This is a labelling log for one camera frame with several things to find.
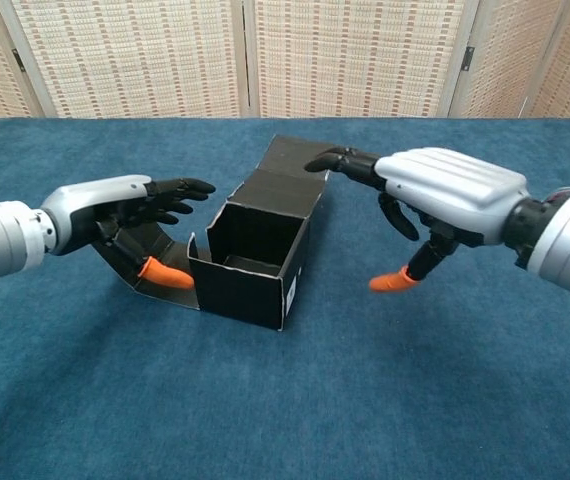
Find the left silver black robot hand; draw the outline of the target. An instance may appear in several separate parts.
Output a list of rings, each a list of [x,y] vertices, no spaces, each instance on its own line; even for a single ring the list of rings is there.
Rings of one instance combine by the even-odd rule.
[[[214,185],[196,178],[154,180],[147,175],[123,175],[61,186],[41,204],[55,238],[47,251],[63,256],[87,245],[107,248],[139,279],[164,287],[191,290],[193,277],[163,264],[135,239],[132,230],[160,223],[175,225],[179,214],[190,214],[188,200],[204,201]]]

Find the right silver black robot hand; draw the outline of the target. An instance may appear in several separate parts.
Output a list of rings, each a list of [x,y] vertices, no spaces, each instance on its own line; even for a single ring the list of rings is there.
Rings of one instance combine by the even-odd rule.
[[[428,227],[429,239],[407,264],[369,281],[369,288],[377,293],[417,286],[461,244],[471,248],[501,244],[510,214],[530,197],[523,174],[441,147],[387,156],[332,147],[317,154],[304,169],[341,173],[376,189],[387,221],[411,241],[418,240],[419,234],[402,213],[401,204]]]

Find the black foldable cardboard box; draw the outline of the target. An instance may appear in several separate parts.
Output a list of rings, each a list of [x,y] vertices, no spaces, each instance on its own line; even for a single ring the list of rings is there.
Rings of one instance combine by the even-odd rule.
[[[95,249],[136,292],[187,308],[282,330],[301,284],[314,211],[328,178],[304,166],[329,144],[276,135],[263,159],[227,198],[206,229],[209,245],[173,240],[158,225],[135,240],[163,265],[189,273],[192,290],[140,278],[108,247]]]

